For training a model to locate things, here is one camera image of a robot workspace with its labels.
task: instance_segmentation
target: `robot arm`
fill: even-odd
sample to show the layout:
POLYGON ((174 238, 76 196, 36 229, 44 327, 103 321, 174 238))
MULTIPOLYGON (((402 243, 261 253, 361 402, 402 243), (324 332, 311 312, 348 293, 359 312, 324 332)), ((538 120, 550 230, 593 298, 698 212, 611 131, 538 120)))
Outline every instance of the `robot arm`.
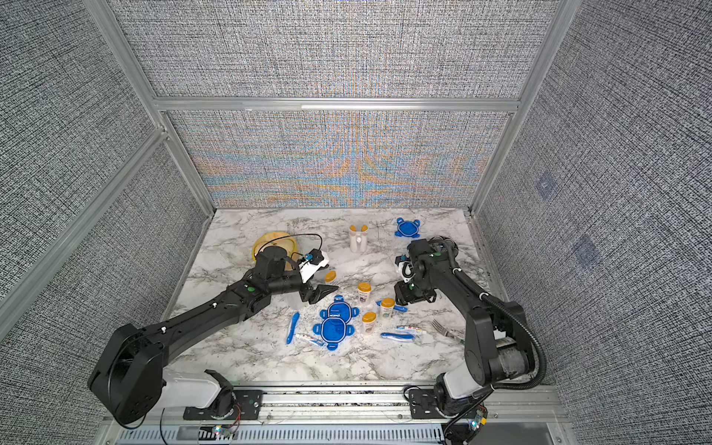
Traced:
POLYGON ((544 377, 545 360, 538 341, 526 325, 524 310, 514 302, 502 302, 468 277, 455 261, 457 245, 437 236, 408 245, 409 258, 396 258, 404 280, 395 286, 396 304, 435 301, 439 289, 455 305, 466 322, 465 363, 438 377, 435 394, 439 409, 457 414, 471 403, 470 394, 498 387, 527 389, 544 377), (494 330, 506 334, 496 340, 494 330), (527 384, 498 384, 535 369, 534 352, 539 356, 539 372, 527 384))
MULTIPOLYGON (((297 264, 283 248, 265 248, 257 255, 254 268, 210 301, 145 328, 131 324, 118 328, 88 380, 89 389, 121 424, 141 419, 163 400, 163 387, 181 381, 165 377, 163 367, 192 345, 226 326, 248 320, 270 304, 273 294, 298 291, 302 301, 314 304, 338 289, 327 285, 314 289, 308 282, 328 261, 317 249, 297 264), (286 271, 286 262, 296 267, 286 271)), ((199 391, 196 399, 201 402, 190 406, 205 407, 215 417, 228 414, 233 406, 229 382, 210 370, 198 380, 203 388, 214 390, 199 391)))

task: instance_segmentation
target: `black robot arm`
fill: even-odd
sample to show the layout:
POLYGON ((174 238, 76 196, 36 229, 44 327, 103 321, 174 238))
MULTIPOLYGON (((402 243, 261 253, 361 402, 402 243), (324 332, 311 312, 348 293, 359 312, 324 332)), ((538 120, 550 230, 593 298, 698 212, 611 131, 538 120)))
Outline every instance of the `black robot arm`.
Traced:
MULTIPOLYGON (((273 294, 298 291, 302 301, 314 304, 338 289, 312 288, 310 275, 305 277, 303 271, 315 271, 328 259, 317 249, 305 258, 297 264, 283 248, 269 246, 257 255, 254 268, 210 301, 145 328, 131 324, 118 328, 89 377, 89 389, 121 424, 142 418, 161 397, 163 367, 192 345, 257 314, 270 304, 273 294), (286 262, 295 268, 286 271, 286 262)), ((223 387, 211 409, 217 416, 225 414, 232 405, 232 387, 218 373, 206 372, 223 387)))
MULTIPOLYGON (((457 246, 451 239, 436 237, 411 242, 409 258, 396 258, 397 264, 402 261, 410 263, 409 281, 400 281, 395 286, 396 303, 432 303, 436 298, 435 290, 439 289, 465 318, 465 363, 474 382, 490 389, 536 386, 543 379, 545 359, 542 360, 543 351, 526 325, 524 310, 515 302, 499 301, 475 283, 455 261, 456 255, 457 246), (506 338, 496 340, 494 329, 505 332, 506 338), (540 366, 530 384, 497 383, 532 372, 535 352, 540 366)), ((444 400, 440 405, 446 414, 453 414, 457 413, 459 404, 444 400)))

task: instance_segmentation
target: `fork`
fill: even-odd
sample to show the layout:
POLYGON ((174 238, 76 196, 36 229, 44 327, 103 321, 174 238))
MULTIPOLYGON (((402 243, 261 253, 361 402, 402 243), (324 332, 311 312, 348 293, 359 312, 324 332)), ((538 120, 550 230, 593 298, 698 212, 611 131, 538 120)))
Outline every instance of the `fork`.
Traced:
POLYGON ((430 323, 433 325, 433 328, 435 328, 435 330, 438 331, 441 335, 444 335, 448 338, 454 338, 455 340, 458 340, 461 345, 465 344, 465 339, 463 339, 459 335, 455 335, 450 329, 441 325, 438 320, 433 319, 430 323))

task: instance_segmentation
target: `white marble surface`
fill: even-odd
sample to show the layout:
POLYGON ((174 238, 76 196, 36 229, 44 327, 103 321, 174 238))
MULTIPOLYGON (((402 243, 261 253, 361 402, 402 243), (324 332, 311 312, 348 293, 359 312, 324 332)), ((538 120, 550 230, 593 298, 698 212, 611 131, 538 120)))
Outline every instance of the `white marble surface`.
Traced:
MULTIPOLYGON (((411 239, 394 235, 397 217, 419 219, 421 234, 449 236, 460 248, 460 266, 480 284, 483 264, 475 250, 460 209, 284 209, 217 211, 173 315, 184 312, 222 292, 253 266, 251 248, 255 240, 270 231, 291 234, 316 232, 324 236, 323 250, 331 258, 338 275, 339 291, 315 305, 300 310, 297 333, 313 337, 312 327, 320 323, 319 311, 342 294, 361 313, 375 309, 376 300, 394 296, 399 280, 394 266, 396 255, 406 253, 411 239), (352 253, 348 227, 369 226, 368 251, 352 253), (371 283, 372 297, 366 305, 358 301, 356 286, 371 283)), ((318 239, 298 238, 301 252, 318 247, 318 239)), ((281 295, 260 313, 208 337, 184 352, 170 366, 183 372, 213 369, 234 382, 297 380, 414 380, 434 379, 463 361, 463 348, 454 340, 434 332, 430 320, 463 330, 464 319, 452 303, 440 295, 435 303, 416 303, 407 313, 381 319, 375 333, 363 333, 360 317, 353 320, 356 333, 330 352, 295 340, 286 345, 294 310, 281 295), (418 325, 427 330, 415 344, 383 340, 380 332, 392 332, 395 325, 418 325)))

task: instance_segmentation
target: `blue food container lid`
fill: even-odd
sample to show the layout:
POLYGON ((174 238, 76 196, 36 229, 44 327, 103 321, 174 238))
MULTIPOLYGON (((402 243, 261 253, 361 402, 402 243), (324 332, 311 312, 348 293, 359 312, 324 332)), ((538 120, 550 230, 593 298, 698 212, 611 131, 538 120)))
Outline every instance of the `blue food container lid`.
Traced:
POLYGON ((343 295, 335 296, 334 303, 331 303, 328 309, 319 312, 321 318, 336 317, 344 320, 344 323, 348 323, 352 317, 357 317, 358 314, 358 308, 352 308, 349 303, 346 303, 343 295))
POLYGON ((356 331, 352 325, 347 325, 339 317, 329 317, 320 325, 314 325, 313 330, 316 335, 321 335, 321 338, 326 341, 326 348, 329 351, 336 350, 347 335, 354 335, 356 331))
POLYGON ((417 219, 413 221, 406 221, 403 218, 398 218, 396 220, 398 224, 398 230, 396 230, 396 236, 406 236, 408 238, 419 238, 418 230, 420 230, 420 221, 417 219))

